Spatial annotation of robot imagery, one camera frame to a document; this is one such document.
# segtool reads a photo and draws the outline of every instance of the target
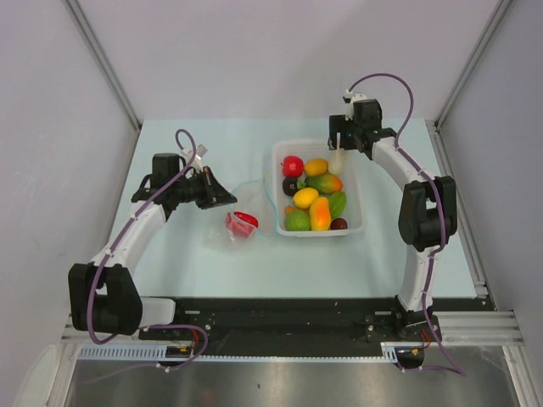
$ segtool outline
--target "wall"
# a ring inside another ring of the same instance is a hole
[[[434,119],[497,0],[81,0],[138,118],[327,117],[345,88],[390,71]],[[364,86],[388,117],[391,80]]]
[[[98,251],[136,136],[62,2],[0,13],[0,405],[58,343],[67,273]]]
[[[542,16],[541,1],[513,5],[443,129],[490,287],[515,310],[540,378]]]

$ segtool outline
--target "tabletop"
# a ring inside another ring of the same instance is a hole
[[[396,130],[402,120],[386,120]],[[300,138],[327,142],[327,118],[314,120],[146,120],[126,178],[113,233],[127,219],[130,198],[151,172],[156,153],[178,152],[174,135],[185,128],[208,152],[204,164],[232,190],[272,170],[275,143]],[[423,119],[413,119],[400,144],[428,170],[439,167]],[[231,247],[225,209],[182,203],[154,236],[136,270],[143,296],[221,298],[376,298],[395,296],[403,279],[406,245],[398,232],[401,191],[364,154],[352,152],[360,171],[364,231],[346,237],[256,236]],[[457,233],[442,253],[434,296],[473,298],[475,291]]]

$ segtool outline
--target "purple cable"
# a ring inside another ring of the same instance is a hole
[[[403,148],[400,147],[400,134],[406,128],[407,122],[410,120],[411,115],[413,114],[413,107],[414,107],[414,104],[415,104],[415,98],[413,97],[413,91],[411,90],[411,88],[409,87],[407,82],[404,81],[403,79],[401,79],[399,76],[384,73],[384,72],[379,72],[379,73],[376,73],[376,74],[371,74],[371,75],[367,75],[367,76],[362,77],[361,79],[359,79],[358,81],[356,81],[355,83],[352,84],[352,86],[349,88],[349,92],[352,92],[352,90],[355,88],[355,86],[357,86],[361,82],[363,82],[363,81],[365,81],[367,79],[375,78],[375,77],[388,77],[388,78],[395,79],[398,82],[400,82],[406,88],[407,93],[409,93],[409,111],[407,112],[406,119],[404,120],[404,122],[402,123],[400,129],[398,130],[398,132],[396,134],[396,137],[395,137],[395,140],[394,140],[394,145],[396,147],[396,150],[413,166],[413,168],[417,171],[417,173],[420,176],[422,176],[426,181],[428,181],[428,184],[430,185],[430,187],[432,188],[432,191],[434,192],[434,198],[435,198],[436,206],[437,206],[437,209],[438,209],[438,216],[439,216],[439,232],[440,232],[441,239],[440,239],[439,247],[436,248],[429,255],[428,273],[426,274],[426,281],[424,282],[424,289],[423,289],[423,295],[422,295],[423,313],[424,313],[424,319],[426,320],[426,323],[428,324],[429,330],[432,332],[432,336],[434,337],[435,342],[438,344],[439,349],[441,350],[443,355],[447,358],[447,360],[449,361],[449,363],[453,367],[450,368],[450,367],[446,367],[446,366],[424,366],[422,369],[416,368],[416,369],[409,369],[409,370],[413,370],[413,371],[414,370],[417,370],[417,371],[420,371],[420,370],[453,371],[453,372],[455,372],[455,373],[457,373],[457,374],[459,374],[461,376],[467,377],[466,372],[454,361],[452,356],[445,349],[445,346],[443,345],[443,343],[441,343],[441,341],[439,340],[439,337],[438,337],[437,333],[434,331],[434,329],[432,327],[432,321],[430,320],[430,316],[428,315],[428,310],[427,310],[427,306],[426,306],[427,297],[428,297],[428,290],[430,289],[430,283],[432,282],[432,275],[434,273],[434,256],[437,253],[439,253],[441,250],[443,250],[445,248],[445,245],[446,245],[445,216],[443,214],[443,204],[441,203],[441,199],[439,199],[439,191],[438,191],[438,188],[435,185],[434,180],[423,170],[423,168],[417,163],[417,161],[415,161],[415,159],[413,157],[411,157],[407,153],[406,150],[404,150]],[[407,369],[404,369],[401,366],[400,362],[398,362],[398,366],[402,370],[407,370]]]
[[[159,189],[157,192],[151,195],[151,197],[143,203],[143,205],[136,211],[136,214],[134,214],[135,218],[137,218],[154,201],[156,197],[158,197],[161,193],[163,193],[166,189],[168,189],[175,181],[181,178],[188,171],[194,159],[196,158],[196,143],[194,142],[193,136],[185,129],[179,129],[178,131],[176,131],[176,143],[181,150],[182,150],[182,145],[179,142],[180,133],[184,133],[185,135],[187,135],[188,139],[190,140],[190,143],[193,146],[193,154],[191,158],[188,160],[187,164],[183,166],[181,171],[179,171],[175,176],[173,176],[161,189]],[[94,332],[94,328],[92,327],[92,309],[94,307],[94,297],[96,295],[98,281],[100,280],[100,276],[102,275],[102,272],[104,271],[104,267],[106,263],[108,262],[109,258],[113,255],[113,253],[117,249],[117,246],[119,246],[120,242],[122,241],[123,237],[126,235],[128,230],[130,229],[130,226],[132,226],[132,223],[134,223],[134,221],[135,219],[132,217],[127,221],[125,226],[122,228],[120,233],[117,235],[117,237],[111,244],[111,247],[109,247],[110,254],[106,254],[104,256],[104,258],[100,262],[100,265],[98,266],[98,269],[96,270],[96,274],[94,275],[94,278],[92,279],[91,291],[90,291],[90,295],[89,295],[88,303],[87,303],[87,330],[88,330],[89,337],[91,337],[91,340],[97,345],[104,345],[107,342],[109,342],[111,339],[116,337],[116,335],[114,334],[114,335],[110,335],[106,337],[105,339],[98,339],[98,337],[96,336],[96,333]]]
[[[196,354],[194,354],[193,356],[191,356],[190,358],[182,362],[179,366],[170,367],[168,371],[177,371],[193,363],[199,356],[201,356],[205,352],[205,350],[207,349],[208,342],[209,342],[207,332],[204,331],[199,326],[195,326],[195,325],[153,325],[153,326],[150,326],[149,329],[194,329],[204,335],[204,345],[202,346],[202,348]],[[111,373],[108,373],[106,375],[99,376],[91,380],[86,380],[83,382],[83,384],[93,384],[96,382],[101,382],[104,379],[109,379],[121,373],[125,373],[126,371],[133,371],[141,367],[158,367],[158,366],[155,363],[139,363],[137,365],[130,365],[122,369],[119,369],[118,371],[112,371]]]

